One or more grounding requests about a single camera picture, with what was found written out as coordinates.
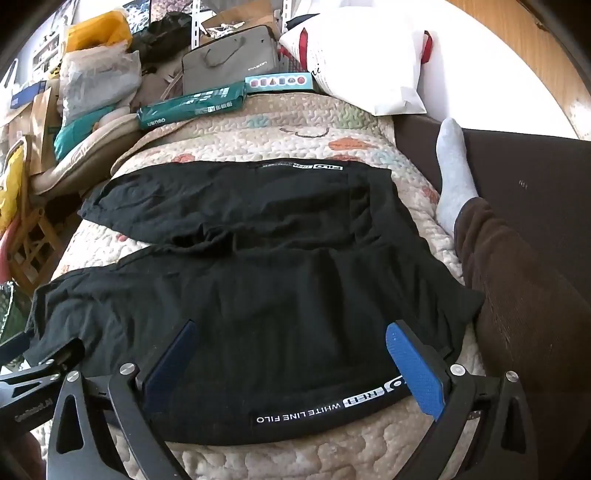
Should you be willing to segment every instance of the pink object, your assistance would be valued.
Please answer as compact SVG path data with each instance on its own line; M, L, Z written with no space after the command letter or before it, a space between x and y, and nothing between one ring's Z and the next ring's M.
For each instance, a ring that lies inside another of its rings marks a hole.
M20 223L19 217L16 216L0 239L0 283L12 280L10 268L8 267L8 248L10 247Z

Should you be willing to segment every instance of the sock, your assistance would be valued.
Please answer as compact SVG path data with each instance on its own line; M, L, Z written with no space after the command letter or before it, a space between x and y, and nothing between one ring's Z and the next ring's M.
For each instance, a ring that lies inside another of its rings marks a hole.
M441 123L437 137L437 161L443 180L436 211L437 221L453 236L460 210L468 200L478 197L466 159L464 133L453 118L446 118Z

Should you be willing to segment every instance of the blue box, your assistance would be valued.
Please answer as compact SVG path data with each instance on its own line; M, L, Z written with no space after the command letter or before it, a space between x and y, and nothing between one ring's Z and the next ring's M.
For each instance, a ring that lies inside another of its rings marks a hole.
M35 85L31 85L30 87L21 90L16 95L12 96L12 100L10 101L10 108L15 110L19 107L22 107L23 105L32 102L37 95L45 92L46 87L47 81L42 80L41 82L37 82Z
M294 73L269 73L267 75L257 75L246 77L247 93L261 92L286 92L300 90L305 92L317 92L318 88L309 72Z

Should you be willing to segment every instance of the wood panel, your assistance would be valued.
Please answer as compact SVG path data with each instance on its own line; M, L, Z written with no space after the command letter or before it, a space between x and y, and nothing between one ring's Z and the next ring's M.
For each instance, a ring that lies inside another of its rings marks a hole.
M554 96L579 138L591 141L591 95L554 37L517 0L447 0L495 33Z

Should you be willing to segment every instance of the wooden stool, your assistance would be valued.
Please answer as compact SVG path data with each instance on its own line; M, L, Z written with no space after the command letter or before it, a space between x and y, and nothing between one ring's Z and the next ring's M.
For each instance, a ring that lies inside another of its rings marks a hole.
M12 277L32 297L34 290L39 285L50 280L51 274L64 252L64 246L45 216L44 209L39 207L31 210L30 208L28 196L31 161L30 139L26 136L20 138L9 150L6 158L10 159L20 146L24 149L20 206L17 212L17 215L20 215L21 223L10 243L7 256ZM32 233L36 234L35 240L31 237Z

